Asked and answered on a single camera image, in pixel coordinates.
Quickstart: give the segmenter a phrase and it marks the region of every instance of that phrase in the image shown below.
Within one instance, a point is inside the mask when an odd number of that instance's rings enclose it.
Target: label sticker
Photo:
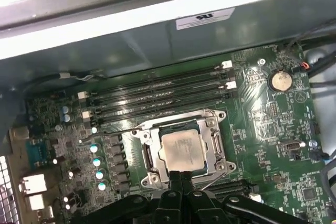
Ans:
[[[199,14],[197,16],[180,18],[176,20],[176,30],[187,29],[194,26],[201,26],[217,21],[229,19],[235,8],[229,8],[224,10],[217,10],[215,12],[209,12],[205,14]]]

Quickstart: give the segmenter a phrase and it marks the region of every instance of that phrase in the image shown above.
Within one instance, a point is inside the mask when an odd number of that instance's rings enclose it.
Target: cpu socket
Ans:
[[[132,132],[143,144],[147,177],[141,185],[167,188],[169,172],[193,172],[193,183],[204,183],[236,169],[225,158],[219,122],[226,113],[198,110],[145,121]]]

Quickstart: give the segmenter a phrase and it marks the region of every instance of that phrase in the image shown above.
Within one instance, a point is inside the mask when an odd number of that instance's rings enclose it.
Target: cable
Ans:
[[[79,77],[78,75],[79,74],[72,75],[72,74],[70,74],[68,72],[61,72],[61,73],[56,73],[56,74],[50,74],[48,76],[43,76],[43,77],[37,78],[37,79],[35,79],[35,80],[33,80],[33,81],[25,84],[25,87],[22,88],[22,93],[26,94],[32,88],[34,88],[34,87],[36,87],[38,85],[41,85],[41,84],[43,84],[45,82],[48,82],[48,81],[59,80],[59,79],[70,79],[70,78],[74,78],[74,79],[79,80],[79,81],[89,81],[92,78],[96,78],[97,77],[94,74],[87,74],[84,77]]]
[[[308,71],[308,77],[312,78],[326,69],[332,67],[336,63],[336,51],[328,54],[327,56],[319,59]]]
[[[336,175],[329,178],[329,186],[333,187],[336,184]]]
[[[308,36],[310,36],[310,35],[313,34],[314,32],[316,32],[316,31],[318,31],[318,30],[321,30],[321,29],[323,29],[323,28],[329,27],[329,26],[334,25],[334,24],[336,24],[336,18],[333,18],[333,19],[331,19],[331,20],[328,20],[328,21],[326,21],[326,22],[323,22],[323,23],[321,23],[320,25],[315,26],[315,27],[313,27],[313,28],[311,28],[311,29],[309,29],[309,30],[307,30],[307,31],[305,31],[305,32],[303,32],[303,33],[301,33],[301,34],[299,34],[297,37],[295,37],[293,40],[291,40],[291,41],[289,42],[289,44],[288,44],[288,45],[286,46],[286,48],[285,48],[285,51],[289,51],[290,48],[291,48],[294,44],[298,43],[299,41],[303,40],[304,38],[307,38]]]
[[[336,80],[310,83],[311,88],[325,88],[325,87],[332,87],[332,86],[336,86]]]
[[[328,172],[334,168],[336,168],[336,159],[333,159],[332,161],[327,163],[326,166],[321,170],[320,174],[321,174],[322,188],[331,199],[333,205],[336,206],[336,196],[332,192],[328,180]]]

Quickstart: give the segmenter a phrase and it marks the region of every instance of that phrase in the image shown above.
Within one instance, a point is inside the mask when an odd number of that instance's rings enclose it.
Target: motherboard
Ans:
[[[27,100],[32,173],[53,169],[56,224],[193,172],[218,200],[241,194],[330,223],[307,74],[283,45],[193,60]],[[302,58],[299,46],[291,52]]]

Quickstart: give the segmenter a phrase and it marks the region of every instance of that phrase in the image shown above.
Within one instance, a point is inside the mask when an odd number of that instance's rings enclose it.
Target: mesh vent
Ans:
[[[19,224],[6,158],[0,156],[0,223]]]

